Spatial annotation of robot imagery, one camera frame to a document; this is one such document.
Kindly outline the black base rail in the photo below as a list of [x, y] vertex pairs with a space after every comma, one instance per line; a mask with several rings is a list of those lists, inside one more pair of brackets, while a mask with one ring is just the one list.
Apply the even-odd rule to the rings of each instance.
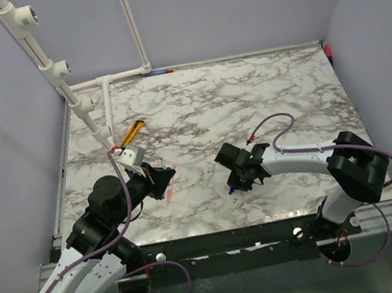
[[191, 280], [235, 274], [294, 260], [319, 257], [317, 244], [335, 242], [342, 232], [356, 235], [359, 225], [325, 224], [314, 214], [244, 226], [222, 232], [142, 245], [142, 262], [153, 263], [164, 254], [171, 264], [151, 265], [149, 272], [120, 280], [120, 290], [171, 286]]

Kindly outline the white pvc pipe frame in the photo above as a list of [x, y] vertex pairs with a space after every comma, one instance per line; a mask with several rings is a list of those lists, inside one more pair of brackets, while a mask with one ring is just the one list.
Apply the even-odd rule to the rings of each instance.
[[94, 140], [111, 149], [108, 86], [152, 69], [128, 0], [0, 0], [0, 22]]

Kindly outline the aluminium frame rail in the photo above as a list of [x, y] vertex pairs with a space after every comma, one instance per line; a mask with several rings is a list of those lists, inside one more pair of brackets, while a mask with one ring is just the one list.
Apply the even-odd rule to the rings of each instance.
[[350, 238], [360, 238], [365, 235], [378, 235], [386, 232], [385, 218], [388, 220], [390, 230], [392, 231], [392, 200], [380, 202], [377, 204], [379, 210], [372, 205], [360, 206], [355, 211], [355, 217], [359, 220], [360, 233], [350, 234]]

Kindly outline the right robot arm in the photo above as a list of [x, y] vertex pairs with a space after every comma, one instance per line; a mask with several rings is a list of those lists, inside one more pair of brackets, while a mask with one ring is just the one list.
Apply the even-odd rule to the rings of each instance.
[[339, 132], [333, 141], [297, 146], [287, 151], [255, 144], [250, 151], [224, 143], [215, 162], [230, 171], [230, 192], [249, 191], [255, 181], [287, 173], [332, 176], [338, 187], [318, 208], [316, 230], [334, 237], [347, 217], [363, 203], [380, 201], [388, 171], [388, 157], [353, 132]]

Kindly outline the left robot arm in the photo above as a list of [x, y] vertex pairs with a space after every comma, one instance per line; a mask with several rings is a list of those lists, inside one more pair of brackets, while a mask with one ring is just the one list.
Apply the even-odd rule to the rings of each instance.
[[102, 176], [88, 196], [88, 207], [74, 223], [65, 250], [39, 293], [103, 293], [112, 283], [136, 273], [149, 274], [159, 260], [148, 257], [124, 234], [132, 211], [145, 198], [161, 200], [173, 168], [141, 165], [143, 172]]

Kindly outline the red pen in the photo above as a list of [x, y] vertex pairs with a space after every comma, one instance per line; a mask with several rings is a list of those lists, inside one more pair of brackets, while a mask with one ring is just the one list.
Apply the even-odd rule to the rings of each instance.
[[169, 182], [168, 185], [168, 190], [167, 190], [167, 196], [166, 196], [166, 205], [169, 206], [171, 204], [171, 200], [172, 200], [172, 196], [173, 196], [173, 187], [174, 187], [174, 183], [175, 183], [175, 177], [173, 176]]

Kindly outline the grey pen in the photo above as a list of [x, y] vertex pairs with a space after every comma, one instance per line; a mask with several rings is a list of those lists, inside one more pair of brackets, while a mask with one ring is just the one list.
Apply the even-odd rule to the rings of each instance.
[[160, 161], [161, 161], [161, 167], [162, 167], [162, 169], [165, 169], [166, 168], [166, 164], [165, 164], [165, 161], [161, 158], [160, 159]]

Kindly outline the red clamp at corner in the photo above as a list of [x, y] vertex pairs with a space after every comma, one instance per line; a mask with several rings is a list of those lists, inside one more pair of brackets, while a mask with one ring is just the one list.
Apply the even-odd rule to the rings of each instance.
[[327, 58], [329, 59], [329, 60], [331, 60], [332, 59], [332, 53], [331, 53], [331, 48], [330, 48], [330, 46], [323, 46], [323, 51], [325, 52], [325, 55], [327, 56]]

